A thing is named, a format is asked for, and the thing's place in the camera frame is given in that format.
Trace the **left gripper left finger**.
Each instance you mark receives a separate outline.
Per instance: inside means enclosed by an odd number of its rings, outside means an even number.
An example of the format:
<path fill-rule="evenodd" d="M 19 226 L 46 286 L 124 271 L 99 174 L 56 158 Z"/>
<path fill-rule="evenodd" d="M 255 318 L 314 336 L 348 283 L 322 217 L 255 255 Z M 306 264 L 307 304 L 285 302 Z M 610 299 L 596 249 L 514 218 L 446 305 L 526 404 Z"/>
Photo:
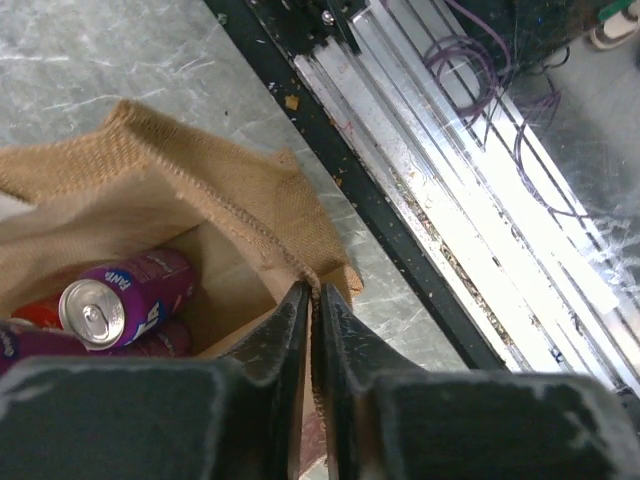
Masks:
<path fill-rule="evenodd" d="M 5 479 L 295 479 L 309 287 L 215 359 L 42 357 L 1 379 Z"/>

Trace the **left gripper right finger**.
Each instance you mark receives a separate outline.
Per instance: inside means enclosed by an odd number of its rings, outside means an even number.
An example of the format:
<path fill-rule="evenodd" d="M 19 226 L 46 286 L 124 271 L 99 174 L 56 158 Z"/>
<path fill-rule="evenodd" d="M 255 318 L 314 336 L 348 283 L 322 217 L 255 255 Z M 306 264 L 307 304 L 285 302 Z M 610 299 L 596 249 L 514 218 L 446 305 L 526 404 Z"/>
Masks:
<path fill-rule="evenodd" d="M 639 438 L 587 376 L 430 372 L 324 285 L 312 326 L 315 393 L 333 479 L 635 479 Z"/>

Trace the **red cola can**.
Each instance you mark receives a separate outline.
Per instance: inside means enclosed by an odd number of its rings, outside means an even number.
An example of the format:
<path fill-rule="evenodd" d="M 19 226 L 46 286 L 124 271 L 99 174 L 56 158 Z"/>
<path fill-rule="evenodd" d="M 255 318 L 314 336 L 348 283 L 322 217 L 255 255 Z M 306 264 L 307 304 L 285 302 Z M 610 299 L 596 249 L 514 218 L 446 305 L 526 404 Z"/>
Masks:
<path fill-rule="evenodd" d="M 11 316 L 27 320 L 42 328 L 62 329 L 59 300 L 60 296 L 40 299 L 18 307 Z"/>

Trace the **burlap canvas tote bag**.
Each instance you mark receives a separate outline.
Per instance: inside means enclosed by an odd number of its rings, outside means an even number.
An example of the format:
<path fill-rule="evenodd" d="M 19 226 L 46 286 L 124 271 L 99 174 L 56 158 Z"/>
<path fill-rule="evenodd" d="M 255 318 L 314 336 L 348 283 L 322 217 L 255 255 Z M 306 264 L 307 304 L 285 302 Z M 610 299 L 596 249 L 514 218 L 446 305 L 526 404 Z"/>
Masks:
<path fill-rule="evenodd" d="M 95 131 L 1 151 L 1 190 L 30 205 L 1 223 L 1 311 L 65 289 L 83 271 L 160 246 L 199 283 L 184 304 L 195 359 L 266 319 L 291 285 L 362 282 L 289 152 L 263 155 L 119 102 Z"/>

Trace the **purple fanta can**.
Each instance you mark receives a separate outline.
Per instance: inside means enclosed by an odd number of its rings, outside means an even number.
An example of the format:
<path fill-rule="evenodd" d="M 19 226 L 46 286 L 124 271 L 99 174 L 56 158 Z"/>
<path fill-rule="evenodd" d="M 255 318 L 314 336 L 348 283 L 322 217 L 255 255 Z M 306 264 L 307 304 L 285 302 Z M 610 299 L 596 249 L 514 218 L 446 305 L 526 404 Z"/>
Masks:
<path fill-rule="evenodd" d="M 31 357 L 89 355 L 76 337 L 64 331 L 1 322 L 1 375 Z"/>
<path fill-rule="evenodd" d="M 198 273 L 170 248 L 92 267 L 62 292 L 63 330 L 90 351 L 127 346 L 179 311 L 193 296 Z"/>
<path fill-rule="evenodd" d="M 128 346 L 109 353 L 112 357 L 188 357 L 192 352 L 189 330 L 180 320 L 167 320 Z"/>

